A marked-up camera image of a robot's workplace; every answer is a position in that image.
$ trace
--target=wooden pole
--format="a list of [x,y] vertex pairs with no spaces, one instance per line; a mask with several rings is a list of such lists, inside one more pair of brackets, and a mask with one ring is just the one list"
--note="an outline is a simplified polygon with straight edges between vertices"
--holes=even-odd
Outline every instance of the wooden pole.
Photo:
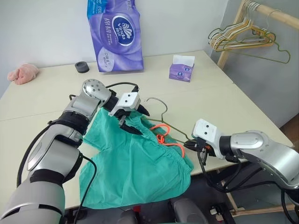
[[[242,0],[240,7],[238,9],[237,15],[235,17],[234,24],[241,22],[242,19],[244,18],[243,5],[245,2],[246,2],[246,0]],[[228,52],[226,52],[226,51],[221,52],[221,55],[220,55],[218,63],[217,63],[218,67],[223,69],[227,59],[228,59]]]
[[228,200],[231,203],[231,205],[233,206],[234,211],[237,212],[239,209],[238,209],[237,204],[235,203],[235,200],[234,200],[232,194],[231,193],[226,193],[226,195],[228,196]]
[[280,11],[274,11],[275,9],[270,8],[268,6],[264,6],[264,5],[259,5],[256,8],[256,11],[265,14],[265,15],[269,15],[269,17],[283,22],[295,29],[299,29],[299,19],[296,17],[293,17],[291,15],[288,15],[286,13],[280,12]]
[[[286,205],[287,210],[294,210],[295,205],[294,204],[288,204]],[[256,209],[256,210],[243,210],[243,211],[237,211],[237,212],[232,212],[232,216],[244,216],[244,215],[253,215],[253,214],[263,214],[263,213],[270,213],[270,212],[279,212],[279,211],[284,211],[282,206],[275,206],[271,208],[266,208],[266,209]]]

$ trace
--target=black cable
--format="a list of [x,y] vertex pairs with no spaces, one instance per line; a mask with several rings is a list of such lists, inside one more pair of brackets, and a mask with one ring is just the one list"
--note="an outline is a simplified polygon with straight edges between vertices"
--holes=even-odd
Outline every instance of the black cable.
[[286,205],[285,205],[285,191],[281,190],[281,205],[282,205],[282,208],[284,209],[284,213],[285,213],[285,216],[288,218],[288,220],[290,221],[290,223],[292,224],[298,224],[296,223],[292,217],[290,216],[288,210],[286,209]]
[[139,87],[138,87],[137,84],[135,84],[135,83],[129,83],[129,82],[114,83],[114,84],[111,84],[111,85],[106,86],[106,88],[110,88],[110,87],[112,87],[112,86],[116,86],[116,85],[123,85],[123,84],[133,85],[133,86],[134,86],[134,89],[132,90],[132,92],[138,92],[138,90],[139,90]]
[[202,173],[203,173],[204,177],[206,178],[208,184],[209,184],[211,187],[215,188],[216,190],[218,190],[218,191],[220,191],[220,192],[222,192],[222,193],[230,193],[230,192],[232,192],[232,191],[234,191],[234,190],[237,190],[240,186],[242,186],[245,182],[247,182],[251,177],[253,177],[255,174],[257,174],[258,172],[260,172],[261,170],[263,170],[262,168],[259,168],[259,169],[255,170],[255,171],[253,171],[253,172],[252,172],[251,174],[249,174],[245,179],[243,179],[240,183],[238,183],[237,185],[235,185],[235,186],[232,187],[231,189],[224,189],[223,187],[222,187],[222,188],[218,187],[215,183],[213,183],[213,182],[211,181],[211,179],[209,178],[209,176],[208,176],[208,174],[206,173],[206,170],[205,170],[205,168],[204,168],[204,166],[203,166],[203,164],[202,164],[202,160],[201,160],[201,158],[200,158],[200,153],[197,153],[197,155],[198,155],[198,158],[199,158],[199,164],[200,164],[200,167],[201,167],[201,169],[202,169]]
[[88,160],[88,161],[90,161],[90,162],[93,164],[93,167],[94,167],[94,173],[93,173],[93,176],[92,176],[92,178],[90,179],[90,182],[89,182],[89,184],[87,185],[87,188],[86,188],[86,190],[85,190],[85,192],[84,192],[84,195],[83,195],[83,197],[82,197],[81,203],[80,203],[79,208],[78,208],[77,213],[76,213],[76,217],[75,217],[75,220],[74,220],[74,224],[77,223],[77,219],[78,219],[78,216],[79,216],[79,212],[80,212],[80,210],[81,210],[81,208],[82,208],[83,202],[84,202],[85,197],[86,197],[87,192],[88,192],[88,189],[89,189],[90,185],[92,184],[92,182],[93,182],[93,180],[94,180],[94,178],[95,178],[95,175],[97,174],[97,166],[95,165],[95,163],[94,163],[91,159],[89,159],[89,158],[87,158],[87,157],[85,157],[85,156],[83,156],[83,158],[86,159],[86,160]]
[[73,95],[73,94],[69,95],[70,100],[72,100],[73,97],[76,97],[76,95]]
[[280,188],[280,186],[278,186],[274,181],[263,181],[263,182],[258,182],[258,183],[249,184],[249,185],[246,185],[246,186],[244,186],[244,187],[239,187],[239,188],[236,189],[236,190],[244,190],[244,189],[247,189],[247,188],[253,188],[253,187],[260,186],[260,185],[264,185],[264,184],[275,184],[277,187]]
[[229,180],[227,182],[225,182],[225,184],[223,185],[224,189],[226,189],[226,187],[235,179],[235,177],[239,174],[241,169],[242,169],[242,164],[241,164],[241,161],[238,160],[238,168],[235,171],[235,173],[229,178]]
[[17,175],[17,187],[19,187],[19,185],[22,183],[22,172],[23,172],[23,169],[24,169],[24,165],[25,165],[25,162],[27,160],[27,157],[32,149],[32,147],[34,146],[34,144],[37,142],[37,140],[49,129],[50,125],[46,126],[33,140],[32,142],[30,143],[30,145],[28,146],[23,158],[22,158],[22,161],[20,163],[20,166],[19,166],[19,170],[18,170],[18,175]]

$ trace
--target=black lid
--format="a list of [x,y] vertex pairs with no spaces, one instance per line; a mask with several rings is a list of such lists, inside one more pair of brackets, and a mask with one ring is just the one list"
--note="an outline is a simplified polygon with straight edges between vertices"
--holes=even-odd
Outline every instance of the black lid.
[[79,73],[85,73],[89,71],[89,67],[86,62],[77,62],[75,67]]

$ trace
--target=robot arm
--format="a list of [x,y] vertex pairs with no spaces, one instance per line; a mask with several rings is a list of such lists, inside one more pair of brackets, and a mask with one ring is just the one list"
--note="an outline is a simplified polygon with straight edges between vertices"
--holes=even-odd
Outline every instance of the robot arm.
[[120,121],[120,128],[134,134],[141,133],[126,125],[126,116],[131,111],[149,115],[140,105],[137,92],[124,93],[120,99],[115,95],[98,80],[83,83],[80,95],[72,98],[62,115],[44,129],[43,137],[28,158],[28,177],[21,183],[30,148],[27,150],[18,173],[18,188],[1,216],[1,224],[64,223],[62,184],[73,178],[81,165],[83,155],[78,147],[97,108],[108,110],[110,116]]
[[294,203],[299,203],[299,153],[292,148],[269,139],[261,131],[226,136],[203,119],[196,122],[192,135],[212,147],[209,155],[227,160],[235,157],[259,164],[286,190]]

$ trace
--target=cloth fold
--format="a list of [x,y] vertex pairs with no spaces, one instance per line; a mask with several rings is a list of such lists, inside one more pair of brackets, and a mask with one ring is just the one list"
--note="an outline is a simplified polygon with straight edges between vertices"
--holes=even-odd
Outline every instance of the cloth fold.
[[[193,164],[181,157],[177,146],[167,147],[157,142],[149,130],[154,125],[132,112],[126,119],[129,126],[143,135],[127,133],[119,128],[118,120],[100,110],[85,136],[84,142],[99,153],[92,158],[98,172],[85,198],[84,206],[107,209],[137,203],[149,203],[177,197],[190,185]],[[156,133],[165,133],[162,128]],[[175,142],[165,137],[165,142]],[[93,175],[87,163],[81,170],[80,198]]]

